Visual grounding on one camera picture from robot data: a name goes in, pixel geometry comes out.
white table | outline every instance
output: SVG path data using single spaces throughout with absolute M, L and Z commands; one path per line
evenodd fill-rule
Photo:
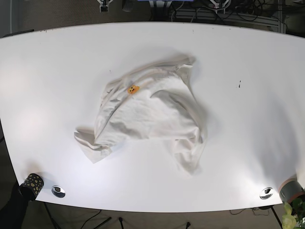
M 113 79 L 189 55 L 208 138 L 192 177 L 173 158 L 133 146 L 92 164 L 73 133 L 93 127 Z M 37 200 L 86 208 L 196 212 L 281 203 L 266 187 L 305 185 L 305 40 L 189 23 L 111 23 L 0 39 L 0 118 L 18 182 L 45 180 Z M 57 198 L 51 187 L 64 188 Z

orange tag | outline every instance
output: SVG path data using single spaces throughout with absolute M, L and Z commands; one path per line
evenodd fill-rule
M 131 86 L 130 88 L 127 89 L 127 92 L 128 92 L 129 94 L 134 94 L 134 93 L 136 93 L 139 89 L 140 89 L 139 86 L 133 85 L 133 86 Z

black cylindrical container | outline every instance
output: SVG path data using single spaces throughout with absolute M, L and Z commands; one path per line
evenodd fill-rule
M 19 192 L 28 201 L 33 201 L 38 196 L 44 183 L 40 176 L 31 173 L 20 185 Z

crumpled white cloth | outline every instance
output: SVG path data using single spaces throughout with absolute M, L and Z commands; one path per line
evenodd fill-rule
M 178 164 L 193 172 L 204 138 L 200 109 L 188 87 L 192 66 L 188 62 L 153 66 L 109 83 L 95 122 L 94 142 L 88 133 L 74 133 L 85 155 L 96 163 L 125 141 L 167 140 Z M 133 85 L 140 89 L 130 94 L 127 90 Z

electrical wire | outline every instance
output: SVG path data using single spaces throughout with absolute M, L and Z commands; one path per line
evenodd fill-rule
M 276 18 L 280 23 L 283 23 L 286 26 L 286 29 L 288 30 L 288 25 L 285 22 L 279 20 L 276 16 L 271 16 L 271 17 Z
M 50 211 L 49 211 L 49 208 L 48 208 L 46 202 L 44 202 L 43 204 L 44 204 L 44 207 L 45 207 L 46 210 L 47 210 L 47 213 L 48 213 L 48 215 L 49 215 L 49 218 L 50 218 L 51 223 L 53 224 L 54 228 L 55 228 L 55 229 L 61 229 L 60 226 L 58 225 L 58 223 L 55 221 L 55 219 L 53 219 L 53 217 L 52 217 L 52 215 L 51 215 L 51 213 L 50 213 Z
M 172 16 L 171 16 L 171 22 L 173 22 L 173 14 L 175 13 L 175 16 L 176 16 L 177 11 L 183 6 L 183 4 L 184 4 L 184 1 L 182 2 L 181 6 L 179 6 L 176 10 L 174 10 L 174 12 L 172 13 Z
M 230 210 L 230 214 L 231 215 L 234 215 L 234 216 L 236 216 L 236 215 L 238 215 L 238 214 L 240 214 L 240 213 L 242 213 L 243 211 L 245 211 L 246 210 L 246 208 L 245 209 L 243 209 L 243 210 L 241 210 L 240 212 L 238 212 L 238 213 L 232 213 L 231 211 L 232 210 Z
M 92 219 L 92 218 L 96 217 L 98 214 L 100 214 L 101 211 L 102 211 L 102 210 L 99 210 L 99 212 L 98 212 L 97 214 L 95 214 L 94 216 L 92 216 L 92 217 L 90 217 L 89 219 L 87 219 L 87 220 L 84 222 L 84 224 L 82 225 L 81 229 L 85 226 L 85 224 L 86 224 L 90 219 Z
M 270 214 L 269 209 L 268 209 L 268 214 L 256 214 L 255 211 L 258 210 L 256 208 L 252 208 L 251 210 L 253 212 L 253 215 L 255 215 L 255 216 L 269 216 L 269 214 Z
M 255 216 L 269 216 L 269 214 L 270 214 L 269 209 L 268 209 L 268 214 L 256 214 L 255 211 L 257 211 L 258 209 L 259 208 L 251 208 L 251 210 L 253 212 L 253 215 L 255 215 Z M 237 212 L 237 213 L 232 213 L 232 210 L 230 210 L 230 214 L 236 216 L 236 215 L 242 213 L 245 210 L 246 210 L 246 208 L 241 210 L 241 211 L 239 211 L 239 212 Z
M 195 10 L 195 15 L 192 17 L 190 23 L 193 22 L 193 20 L 194 20 L 195 17 L 197 18 L 197 13 L 199 12 L 200 9 L 201 9 L 201 8 L 198 8 L 198 9 Z

